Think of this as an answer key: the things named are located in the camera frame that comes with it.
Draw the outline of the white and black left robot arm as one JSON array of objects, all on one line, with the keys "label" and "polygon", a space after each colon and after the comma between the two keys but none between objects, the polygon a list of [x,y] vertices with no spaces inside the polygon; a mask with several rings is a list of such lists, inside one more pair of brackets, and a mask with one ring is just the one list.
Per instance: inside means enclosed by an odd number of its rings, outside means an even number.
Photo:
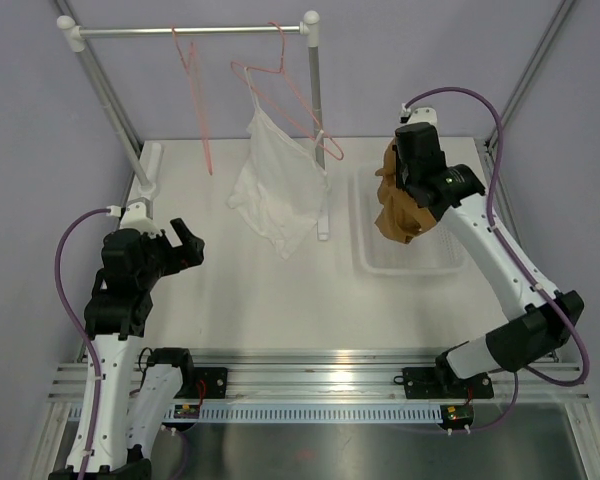
[{"label": "white and black left robot arm", "polygon": [[84,317],[66,310],[87,348],[88,371],[76,437],[52,479],[150,478],[151,453],[169,404],[195,388],[189,351],[163,347],[149,355],[140,390],[131,392],[153,288],[204,260],[203,240],[180,218],[170,224],[177,246],[164,232],[109,233]]}]

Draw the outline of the white tank top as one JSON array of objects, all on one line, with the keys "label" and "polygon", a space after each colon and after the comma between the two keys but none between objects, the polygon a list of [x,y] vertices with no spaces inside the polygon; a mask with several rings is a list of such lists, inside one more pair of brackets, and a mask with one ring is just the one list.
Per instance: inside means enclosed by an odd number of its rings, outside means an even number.
[{"label": "white tank top", "polygon": [[263,110],[251,70],[244,72],[254,113],[247,127],[248,155],[227,205],[287,260],[317,225],[328,180],[314,155]]}]

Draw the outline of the aluminium mounting rail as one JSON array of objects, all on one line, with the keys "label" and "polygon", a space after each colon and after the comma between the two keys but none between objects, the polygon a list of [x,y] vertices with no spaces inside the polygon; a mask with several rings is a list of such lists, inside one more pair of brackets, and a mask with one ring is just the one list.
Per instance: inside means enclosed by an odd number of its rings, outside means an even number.
[{"label": "aluminium mounting rail", "polygon": [[201,423],[434,423],[446,405],[588,403],[584,386],[562,388],[523,370],[493,372],[469,392],[434,392],[417,350],[262,352],[194,349],[205,375]]}]

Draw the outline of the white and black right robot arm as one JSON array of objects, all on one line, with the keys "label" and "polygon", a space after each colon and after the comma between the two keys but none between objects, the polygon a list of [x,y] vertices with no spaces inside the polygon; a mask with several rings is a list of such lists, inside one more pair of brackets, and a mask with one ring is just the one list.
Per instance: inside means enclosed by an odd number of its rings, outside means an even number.
[{"label": "white and black right robot arm", "polygon": [[445,397],[462,397],[477,392],[487,373],[517,372],[562,347],[584,310],[581,296],[561,292],[535,268],[504,225],[489,214],[485,186],[471,168],[447,165],[434,125],[403,125],[394,140],[397,187],[463,245],[506,318],[502,326],[436,358],[436,389]]}]

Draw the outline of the tan tank top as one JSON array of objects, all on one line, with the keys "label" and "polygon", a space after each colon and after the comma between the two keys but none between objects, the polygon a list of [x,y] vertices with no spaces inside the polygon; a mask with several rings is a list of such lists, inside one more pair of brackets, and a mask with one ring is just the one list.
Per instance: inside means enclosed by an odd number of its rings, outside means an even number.
[{"label": "tan tank top", "polygon": [[420,208],[408,193],[397,188],[394,139],[387,146],[383,165],[375,175],[381,178],[377,198],[382,205],[375,225],[385,238],[409,244],[437,225],[437,220],[429,210]]}]

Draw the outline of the white plastic basket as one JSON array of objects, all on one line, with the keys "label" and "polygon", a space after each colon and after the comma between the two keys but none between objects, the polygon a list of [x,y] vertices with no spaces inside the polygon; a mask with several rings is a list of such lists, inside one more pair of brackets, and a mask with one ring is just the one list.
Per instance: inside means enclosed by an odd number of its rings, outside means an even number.
[{"label": "white plastic basket", "polygon": [[350,207],[360,268],[387,277],[445,276],[468,264],[461,243],[443,225],[426,230],[389,198],[378,196],[383,177],[365,164],[352,175]]}]

